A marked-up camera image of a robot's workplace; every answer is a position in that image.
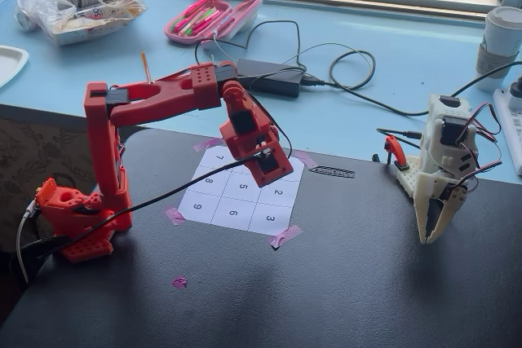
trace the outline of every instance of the number grid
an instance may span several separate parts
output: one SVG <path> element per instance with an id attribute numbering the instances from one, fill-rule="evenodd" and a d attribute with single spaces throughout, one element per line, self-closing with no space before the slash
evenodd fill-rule
<path id="1" fill-rule="evenodd" d="M 194 178 L 233 161 L 226 147 L 205 151 Z M 187 219 L 221 227 L 276 235 L 288 228 L 303 163 L 290 158 L 294 172 L 259 188 L 245 166 L 225 170 L 192 185 L 179 212 Z"/>

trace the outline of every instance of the cup lid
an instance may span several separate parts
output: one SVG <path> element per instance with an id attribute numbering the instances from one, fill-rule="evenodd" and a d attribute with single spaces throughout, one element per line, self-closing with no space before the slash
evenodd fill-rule
<path id="1" fill-rule="evenodd" d="M 488 13 L 487 18 L 502 28 L 522 29 L 522 10 L 516 7 L 497 7 Z"/>

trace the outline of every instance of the power adapter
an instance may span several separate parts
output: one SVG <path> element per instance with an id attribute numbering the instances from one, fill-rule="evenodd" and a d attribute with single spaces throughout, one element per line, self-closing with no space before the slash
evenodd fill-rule
<path id="1" fill-rule="evenodd" d="M 247 59 L 239 59 L 236 62 L 237 75 L 241 77 L 241 84 L 247 90 L 262 91 L 265 93 L 297 98 L 301 88 L 303 71 L 289 69 L 277 73 L 278 71 L 288 67 L 288 64 L 267 63 L 264 61 Z M 259 77 L 259 75 L 269 73 L 274 74 L 267 77 Z"/>

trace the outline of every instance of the paper cup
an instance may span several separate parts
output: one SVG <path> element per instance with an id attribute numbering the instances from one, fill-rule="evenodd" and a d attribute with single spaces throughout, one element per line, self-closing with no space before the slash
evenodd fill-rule
<path id="1" fill-rule="evenodd" d="M 519 53 L 522 43 L 522 10 L 497 7 L 486 17 L 482 48 L 493 55 L 511 57 Z"/>
<path id="2" fill-rule="evenodd" d="M 484 75 L 516 60 L 522 44 L 522 10 L 515 7 L 497 7 L 486 16 L 486 26 L 476 60 L 476 71 Z M 476 87 L 493 92 L 502 87 L 509 68 L 486 77 Z"/>

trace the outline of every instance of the power strip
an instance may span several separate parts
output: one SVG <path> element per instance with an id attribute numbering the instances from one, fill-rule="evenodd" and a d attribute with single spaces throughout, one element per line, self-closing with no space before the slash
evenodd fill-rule
<path id="1" fill-rule="evenodd" d="M 506 136 L 513 165 L 516 173 L 522 175 L 522 140 L 520 140 L 522 135 L 522 107 L 509 108 L 507 101 L 510 97 L 509 90 L 498 89 L 493 93 L 493 101 L 504 136 Z"/>

